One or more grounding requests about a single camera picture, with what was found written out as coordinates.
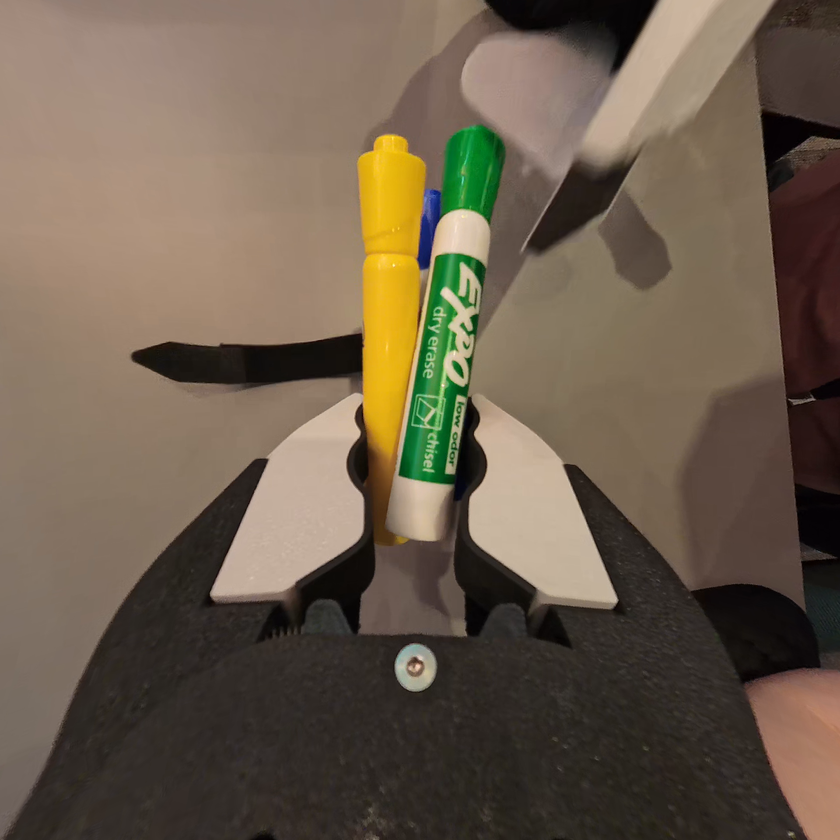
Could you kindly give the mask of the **black padded wrist rest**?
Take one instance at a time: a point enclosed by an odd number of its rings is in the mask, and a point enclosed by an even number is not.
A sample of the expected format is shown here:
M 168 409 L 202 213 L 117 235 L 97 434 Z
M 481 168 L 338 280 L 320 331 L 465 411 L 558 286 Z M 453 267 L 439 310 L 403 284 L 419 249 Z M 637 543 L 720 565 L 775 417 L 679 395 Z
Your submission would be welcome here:
M 819 669 L 813 626 L 790 598 L 756 584 L 693 592 L 743 684 L 799 669 Z

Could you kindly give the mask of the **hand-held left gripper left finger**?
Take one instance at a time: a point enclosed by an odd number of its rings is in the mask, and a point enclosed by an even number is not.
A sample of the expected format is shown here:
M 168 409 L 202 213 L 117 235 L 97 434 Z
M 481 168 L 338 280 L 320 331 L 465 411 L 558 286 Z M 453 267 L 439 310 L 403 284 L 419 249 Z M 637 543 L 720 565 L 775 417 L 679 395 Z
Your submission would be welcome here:
M 216 604 L 306 611 L 353 604 L 372 583 L 375 548 L 362 395 L 300 426 L 268 456 L 210 591 Z

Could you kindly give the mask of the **blue dry-erase marker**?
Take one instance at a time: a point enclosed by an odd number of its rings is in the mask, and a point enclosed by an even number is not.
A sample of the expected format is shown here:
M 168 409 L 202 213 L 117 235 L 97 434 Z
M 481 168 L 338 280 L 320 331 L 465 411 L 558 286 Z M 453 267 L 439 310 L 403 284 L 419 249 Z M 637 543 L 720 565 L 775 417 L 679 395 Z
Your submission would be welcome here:
M 418 321 L 418 336 L 424 330 L 425 305 L 427 298 L 427 282 L 433 264 L 432 251 L 434 236 L 440 218 L 440 196 L 438 190 L 426 189 L 423 198 L 423 213 L 421 219 L 421 234 L 418 246 L 418 264 L 421 269 L 421 311 Z

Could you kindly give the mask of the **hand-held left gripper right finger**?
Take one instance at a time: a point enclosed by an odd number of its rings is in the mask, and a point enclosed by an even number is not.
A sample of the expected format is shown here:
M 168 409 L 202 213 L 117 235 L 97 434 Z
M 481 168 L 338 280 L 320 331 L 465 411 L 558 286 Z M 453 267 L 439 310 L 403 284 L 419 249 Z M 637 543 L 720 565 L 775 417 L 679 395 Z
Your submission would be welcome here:
M 463 592 L 487 611 L 613 610 L 617 594 L 562 458 L 485 396 L 472 406 L 455 541 Z

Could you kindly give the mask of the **green dry-erase marker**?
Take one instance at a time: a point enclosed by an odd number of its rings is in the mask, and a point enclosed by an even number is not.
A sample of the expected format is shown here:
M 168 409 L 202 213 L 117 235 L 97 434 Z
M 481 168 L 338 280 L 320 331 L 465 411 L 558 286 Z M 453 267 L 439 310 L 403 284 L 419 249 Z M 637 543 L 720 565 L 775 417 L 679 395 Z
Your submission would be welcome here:
M 419 319 L 386 527 L 436 542 L 447 531 L 505 145 L 484 125 L 453 134 Z

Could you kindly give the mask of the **yellow highlighter marker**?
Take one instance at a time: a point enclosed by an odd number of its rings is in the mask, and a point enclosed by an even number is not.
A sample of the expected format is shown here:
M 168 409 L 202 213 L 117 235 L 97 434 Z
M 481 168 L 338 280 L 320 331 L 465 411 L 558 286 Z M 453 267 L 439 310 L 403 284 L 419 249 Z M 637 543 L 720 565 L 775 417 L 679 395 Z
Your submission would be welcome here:
M 424 208 L 425 163 L 405 138 L 378 137 L 358 160 L 362 269 L 362 394 L 367 437 L 374 543 L 405 539 L 385 518 L 402 433 L 406 391 L 417 339 L 421 294 L 418 246 Z

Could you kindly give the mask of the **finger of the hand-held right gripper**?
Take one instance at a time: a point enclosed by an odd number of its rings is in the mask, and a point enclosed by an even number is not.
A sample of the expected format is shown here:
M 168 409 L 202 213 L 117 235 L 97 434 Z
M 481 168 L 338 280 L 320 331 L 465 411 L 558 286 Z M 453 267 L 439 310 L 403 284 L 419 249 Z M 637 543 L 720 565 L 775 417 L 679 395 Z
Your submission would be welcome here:
M 584 28 L 535 49 L 525 155 L 552 190 L 523 249 L 543 253 L 607 213 L 644 147 L 697 115 L 773 5 L 657 2 L 617 70 Z
M 612 84 L 615 56 L 606 33 L 499 33 L 469 54 L 460 86 L 528 164 L 567 172 Z

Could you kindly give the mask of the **person's left forearm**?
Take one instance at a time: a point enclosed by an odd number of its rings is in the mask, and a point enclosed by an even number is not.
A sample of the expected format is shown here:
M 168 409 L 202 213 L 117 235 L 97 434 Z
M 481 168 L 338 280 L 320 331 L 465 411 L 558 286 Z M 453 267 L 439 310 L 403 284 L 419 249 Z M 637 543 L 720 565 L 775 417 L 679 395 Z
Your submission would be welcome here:
M 744 689 L 773 774 L 805 837 L 838 839 L 838 671 L 787 671 Z

